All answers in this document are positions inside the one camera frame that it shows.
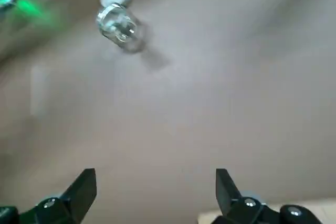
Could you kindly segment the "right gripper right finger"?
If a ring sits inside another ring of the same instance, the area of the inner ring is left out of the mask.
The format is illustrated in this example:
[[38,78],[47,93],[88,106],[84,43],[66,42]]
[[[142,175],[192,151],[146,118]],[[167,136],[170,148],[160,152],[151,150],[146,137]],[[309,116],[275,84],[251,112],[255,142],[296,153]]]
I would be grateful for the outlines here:
[[279,211],[269,208],[252,196],[244,197],[228,171],[216,170],[216,199],[221,215],[215,223],[233,224],[318,224],[319,219],[307,208],[283,205]]

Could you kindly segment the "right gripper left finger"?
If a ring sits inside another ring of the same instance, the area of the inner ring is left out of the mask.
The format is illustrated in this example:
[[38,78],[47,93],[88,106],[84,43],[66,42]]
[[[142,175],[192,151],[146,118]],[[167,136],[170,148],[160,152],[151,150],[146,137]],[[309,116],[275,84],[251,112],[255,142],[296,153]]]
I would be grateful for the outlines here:
[[86,168],[63,194],[46,198],[26,212],[1,206],[1,223],[81,223],[96,195],[96,170]]

